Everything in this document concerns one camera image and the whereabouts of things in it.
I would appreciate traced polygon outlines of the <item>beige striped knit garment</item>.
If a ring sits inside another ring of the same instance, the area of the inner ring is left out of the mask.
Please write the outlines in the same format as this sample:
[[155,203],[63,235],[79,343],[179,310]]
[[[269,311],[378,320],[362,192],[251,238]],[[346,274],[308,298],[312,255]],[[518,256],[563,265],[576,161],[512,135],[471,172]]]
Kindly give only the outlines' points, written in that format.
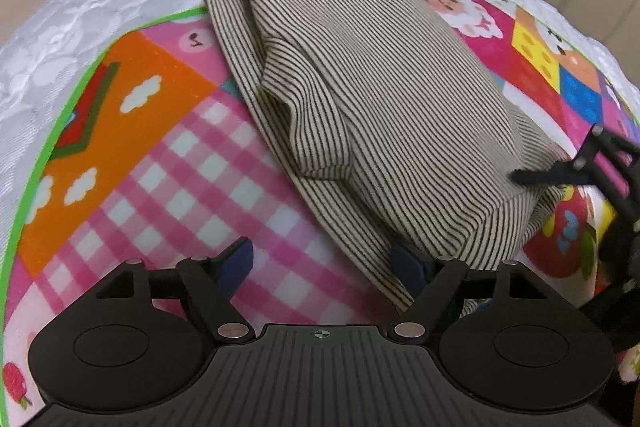
[[424,0],[204,0],[256,127],[332,241],[399,309],[396,243],[493,270],[554,213],[562,150]]

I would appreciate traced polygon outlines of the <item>colourful cartoon play mat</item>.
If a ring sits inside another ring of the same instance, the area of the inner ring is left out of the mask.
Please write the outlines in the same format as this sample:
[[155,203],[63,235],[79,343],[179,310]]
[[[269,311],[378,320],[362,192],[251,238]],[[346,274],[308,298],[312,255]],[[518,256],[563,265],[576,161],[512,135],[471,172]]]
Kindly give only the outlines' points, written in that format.
[[[639,142],[631,96],[577,51],[577,37],[553,31],[523,0],[425,1],[570,156],[596,122]],[[35,335],[130,258],[173,268],[247,236],[254,268],[233,303],[256,331],[396,314],[271,159],[204,9],[123,35],[80,87],[51,157],[36,169],[11,275],[1,282],[1,426],[23,426],[42,408],[27,364]],[[613,216],[593,188],[565,194],[518,257],[580,305],[605,285],[596,245]]]

